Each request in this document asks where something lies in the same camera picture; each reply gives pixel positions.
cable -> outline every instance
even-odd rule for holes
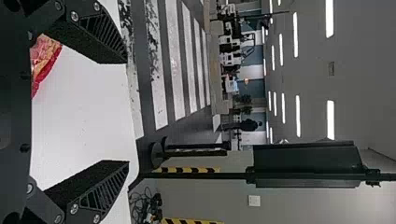
[[[132,206],[131,217],[135,224],[143,224],[145,205],[150,204],[152,192],[149,187],[145,187],[144,193],[133,192],[129,196],[130,206]]]

bolt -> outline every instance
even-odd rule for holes
[[[99,215],[96,215],[96,216],[93,218],[93,223],[94,223],[94,224],[98,224],[99,221],[100,221],[100,216],[99,216]]]
[[[27,194],[30,194],[30,193],[32,193],[32,191],[33,191],[33,184],[27,184]]]
[[[78,21],[78,14],[75,11],[71,12],[72,21]]]
[[[58,2],[58,1],[56,1],[56,2],[55,2],[55,8],[56,8],[56,10],[60,11],[60,10],[62,9],[61,3]]]
[[[20,152],[26,153],[30,151],[30,145],[29,144],[22,144],[20,147]]]
[[[29,40],[32,40],[33,39],[32,32],[28,31],[27,32],[27,37],[29,38]]]
[[[99,3],[97,3],[97,2],[93,3],[93,8],[95,9],[95,11],[99,11],[100,10]]]
[[[76,212],[78,211],[78,204],[73,204],[72,208],[70,209],[70,214],[75,215]]]
[[[61,221],[62,221],[62,216],[61,215],[58,215],[58,216],[56,216],[56,218],[55,218],[55,220],[53,221],[55,224],[59,224],[59,223],[61,223]]]

